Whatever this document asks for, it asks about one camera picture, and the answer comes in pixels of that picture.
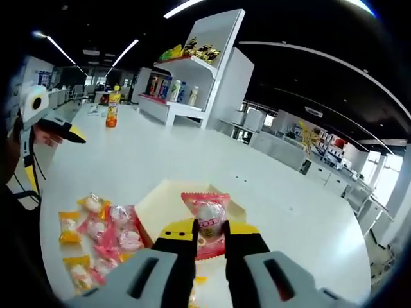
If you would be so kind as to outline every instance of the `juice bottle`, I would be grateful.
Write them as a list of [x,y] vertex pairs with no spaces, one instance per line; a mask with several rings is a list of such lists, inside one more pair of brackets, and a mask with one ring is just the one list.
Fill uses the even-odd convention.
[[114,91],[109,95],[109,109],[107,111],[107,118],[105,120],[106,127],[116,127],[118,104],[120,103],[121,94],[119,92],[120,86],[115,85]]

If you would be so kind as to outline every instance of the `cardboard box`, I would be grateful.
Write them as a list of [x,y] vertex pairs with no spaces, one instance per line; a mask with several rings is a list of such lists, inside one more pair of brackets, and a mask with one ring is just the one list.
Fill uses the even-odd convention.
[[[198,184],[195,182],[179,182],[163,180],[152,190],[134,209],[141,222],[143,242],[144,238],[151,245],[168,224],[187,218],[193,214],[181,199],[181,193],[222,193],[211,184]],[[227,218],[230,220],[246,222],[245,210],[234,200],[230,200],[226,208]]]

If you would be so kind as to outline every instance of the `red shelf edge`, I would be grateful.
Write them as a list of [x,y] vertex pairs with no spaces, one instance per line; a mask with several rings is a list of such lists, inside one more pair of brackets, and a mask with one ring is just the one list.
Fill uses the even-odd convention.
[[150,101],[154,101],[156,103],[167,105],[167,101],[165,99],[162,99],[162,98],[154,98],[153,96],[150,96],[150,95],[147,95],[147,94],[139,94],[139,96],[141,96],[142,98],[149,99]]
[[171,61],[182,60],[182,59],[188,59],[188,58],[191,58],[191,56],[180,56],[178,58],[172,58],[172,59],[168,59],[168,60],[164,60],[164,61],[158,61],[158,62],[154,62],[154,65],[163,64],[163,63],[167,63],[167,62],[171,62]]

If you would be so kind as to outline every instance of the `pink candy wrapper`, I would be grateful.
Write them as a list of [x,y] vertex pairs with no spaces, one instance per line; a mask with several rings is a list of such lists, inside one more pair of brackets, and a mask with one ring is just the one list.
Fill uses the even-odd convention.
[[226,220],[228,194],[182,193],[181,198],[196,216],[199,224],[199,243],[196,260],[217,257],[225,253],[222,225]]

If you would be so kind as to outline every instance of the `white tabletop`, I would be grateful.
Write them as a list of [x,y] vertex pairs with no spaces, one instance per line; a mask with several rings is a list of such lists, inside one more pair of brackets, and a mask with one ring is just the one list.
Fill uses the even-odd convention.
[[[58,212],[77,210],[90,192],[114,203],[136,204],[163,179],[211,182],[247,211],[271,250],[280,250],[308,270],[316,287],[360,302],[370,291],[369,258],[349,204],[319,189],[304,175],[241,142],[212,130],[147,119],[120,105],[118,125],[87,117],[73,120],[86,144],[64,142],[47,174],[40,213],[43,260],[57,296],[74,289],[64,268]],[[87,252],[90,247],[83,243]]]

